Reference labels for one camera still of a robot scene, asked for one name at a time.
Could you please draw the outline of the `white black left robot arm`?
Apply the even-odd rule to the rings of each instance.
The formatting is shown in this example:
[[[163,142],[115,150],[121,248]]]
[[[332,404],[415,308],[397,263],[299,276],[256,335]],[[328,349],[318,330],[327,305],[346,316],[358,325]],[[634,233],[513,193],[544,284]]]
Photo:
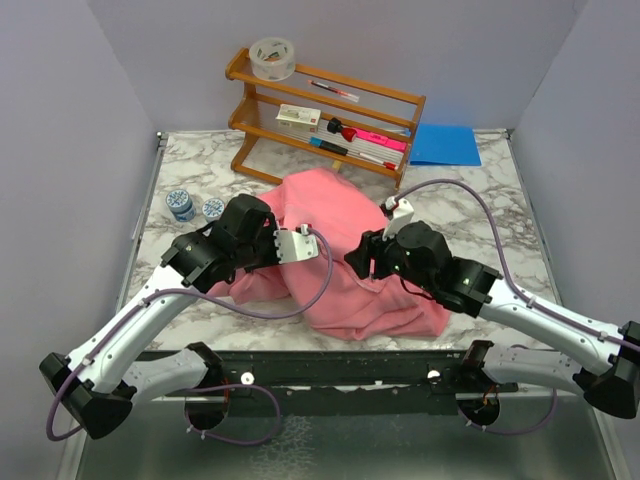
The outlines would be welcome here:
[[[140,361],[150,342],[214,285],[237,271],[277,263],[276,220],[262,200],[240,194],[218,220],[176,237],[149,280],[107,325],[68,354],[50,353],[39,370],[81,430],[94,440],[116,430],[137,404],[226,383],[220,357],[201,342]]]

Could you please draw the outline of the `pink zip jacket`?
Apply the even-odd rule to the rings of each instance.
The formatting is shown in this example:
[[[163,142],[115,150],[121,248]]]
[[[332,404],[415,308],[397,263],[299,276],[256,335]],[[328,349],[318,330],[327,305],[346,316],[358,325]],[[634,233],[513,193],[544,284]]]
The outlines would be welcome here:
[[[395,276],[361,280],[346,264],[362,233],[386,225],[379,207],[335,171],[316,168],[288,175],[281,185],[261,194],[278,224],[294,229],[308,224],[328,241],[330,256],[304,262],[241,271],[232,284],[219,283],[212,297],[230,297],[237,304],[270,301],[287,296],[304,305],[328,286],[305,311],[310,326],[343,340],[374,335],[435,337],[450,314],[435,302],[407,293]]]

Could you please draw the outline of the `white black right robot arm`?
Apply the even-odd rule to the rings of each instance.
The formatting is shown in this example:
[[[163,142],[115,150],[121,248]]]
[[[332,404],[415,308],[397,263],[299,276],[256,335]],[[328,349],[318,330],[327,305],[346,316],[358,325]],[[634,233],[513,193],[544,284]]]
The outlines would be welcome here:
[[[473,342],[459,367],[461,383],[481,391],[492,382],[537,384],[580,395],[621,419],[639,411],[639,325],[598,321],[540,300],[478,261],[451,254],[444,236],[422,221],[392,236],[367,231],[345,256],[361,278],[398,276],[453,313],[492,321],[546,344],[518,353]]]

